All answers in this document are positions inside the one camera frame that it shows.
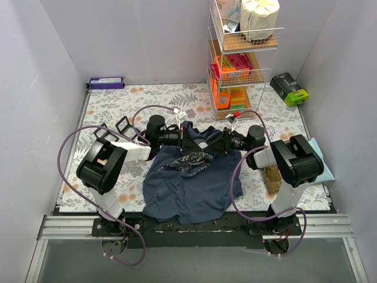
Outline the navy blue printed t-shirt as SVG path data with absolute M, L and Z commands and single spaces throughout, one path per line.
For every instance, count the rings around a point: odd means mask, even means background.
M 161 146 L 143 181 L 143 214 L 181 224 L 222 217 L 232 198 L 243 196 L 235 169 L 240 159 L 238 150 L 213 155 Z

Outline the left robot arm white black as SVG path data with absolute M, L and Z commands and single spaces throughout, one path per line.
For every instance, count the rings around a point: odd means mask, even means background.
M 180 150 L 191 146 L 199 130 L 191 122 L 180 120 L 168 127 L 163 116 L 153 115 L 144 131 L 136 129 L 132 139 L 120 142 L 119 135 L 124 137 L 131 124 L 127 122 L 123 128 L 115 126 L 114 133 L 106 124 L 94 131 L 96 140 L 79 164 L 76 175 L 99 206 L 101 226 L 118 236 L 125 230 L 125 216 L 114 186 L 124 163 L 151 160 L 162 145 L 177 146 Z

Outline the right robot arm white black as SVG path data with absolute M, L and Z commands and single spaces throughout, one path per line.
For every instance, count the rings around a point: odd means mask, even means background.
M 303 192 L 319 175 L 324 172 L 324 165 L 319 155 L 301 135 L 288 141 L 271 141 L 265 146 L 267 134 L 262 126 L 249 127 L 246 136 L 225 128 L 214 139 L 207 142 L 205 152 L 214 154 L 227 153 L 231 149 L 242 150 L 246 155 L 242 160 L 253 169 L 264 169 L 276 165 L 281 176 L 279 192 L 267 210 L 265 218 L 251 218 L 236 209 L 236 212 L 256 228 L 273 234 L 280 234 L 296 221 L 296 211 Z

